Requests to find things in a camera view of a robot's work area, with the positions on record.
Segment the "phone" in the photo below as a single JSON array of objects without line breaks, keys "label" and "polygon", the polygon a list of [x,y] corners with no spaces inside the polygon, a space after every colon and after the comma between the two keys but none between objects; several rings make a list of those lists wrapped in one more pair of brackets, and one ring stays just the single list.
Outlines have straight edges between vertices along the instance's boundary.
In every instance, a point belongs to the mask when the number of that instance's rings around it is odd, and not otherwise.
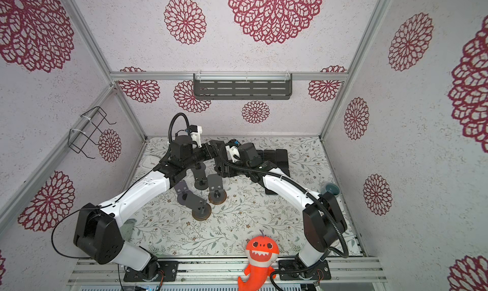
[{"label": "phone", "polygon": [[263,159],[276,164],[281,170],[289,169],[288,151],[286,149],[264,150]]},{"label": "phone", "polygon": [[210,144],[210,153],[212,155],[212,158],[214,160],[215,166],[221,165],[221,148],[225,146],[224,141],[217,141],[217,140],[211,140],[209,141]]},{"label": "phone", "polygon": [[276,192],[274,192],[273,190],[270,190],[268,187],[264,186],[264,190],[265,190],[265,194],[267,195],[277,195]]}]

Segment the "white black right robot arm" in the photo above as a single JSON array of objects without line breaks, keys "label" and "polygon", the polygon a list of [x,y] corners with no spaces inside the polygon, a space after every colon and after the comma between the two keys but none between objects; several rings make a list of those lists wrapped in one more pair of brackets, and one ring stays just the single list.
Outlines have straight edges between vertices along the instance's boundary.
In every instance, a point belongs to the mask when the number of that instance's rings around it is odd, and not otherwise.
[{"label": "white black right robot arm", "polygon": [[333,194],[306,189],[276,163],[264,158],[253,143],[229,141],[216,148],[216,156],[229,173],[246,175],[302,212],[306,243],[297,258],[303,265],[312,266],[331,252],[349,258],[344,238],[347,224]]}]

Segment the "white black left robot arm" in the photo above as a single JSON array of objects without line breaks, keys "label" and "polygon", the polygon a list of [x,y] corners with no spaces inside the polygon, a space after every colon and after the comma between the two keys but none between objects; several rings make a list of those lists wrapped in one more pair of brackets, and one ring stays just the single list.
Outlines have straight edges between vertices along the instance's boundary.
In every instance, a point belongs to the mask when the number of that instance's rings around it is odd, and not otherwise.
[{"label": "white black left robot arm", "polygon": [[119,230],[134,213],[183,180],[187,170],[219,156],[211,142],[196,147],[187,135],[177,137],[159,163],[131,188],[108,201],[86,204],[79,212],[74,245],[99,264],[117,263],[145,271],[157,261],[147,250],[127,243]]}]

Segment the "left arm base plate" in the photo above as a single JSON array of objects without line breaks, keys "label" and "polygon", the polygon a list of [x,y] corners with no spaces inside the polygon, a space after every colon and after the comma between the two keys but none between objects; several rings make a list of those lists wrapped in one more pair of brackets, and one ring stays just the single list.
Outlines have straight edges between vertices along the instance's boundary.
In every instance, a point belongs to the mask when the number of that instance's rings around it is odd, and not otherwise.
[{"label": "left arm base plate", "polygon": [[179,262],[173,260],[151,261],[143,270],[125,270],[124,282],[175,282]]}]

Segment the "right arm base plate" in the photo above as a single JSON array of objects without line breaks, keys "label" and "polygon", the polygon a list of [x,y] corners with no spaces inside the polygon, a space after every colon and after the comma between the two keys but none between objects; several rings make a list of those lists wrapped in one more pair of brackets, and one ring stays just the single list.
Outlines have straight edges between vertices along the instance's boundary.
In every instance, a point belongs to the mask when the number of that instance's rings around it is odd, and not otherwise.
[{"label": "right arm base plate", "polygon": [[305,266],[298,260],[280,260],[278,261],[278,269],[281,280],[317,282],[332,278],[329,264],[326,260],[318,260],[312,266]]}]

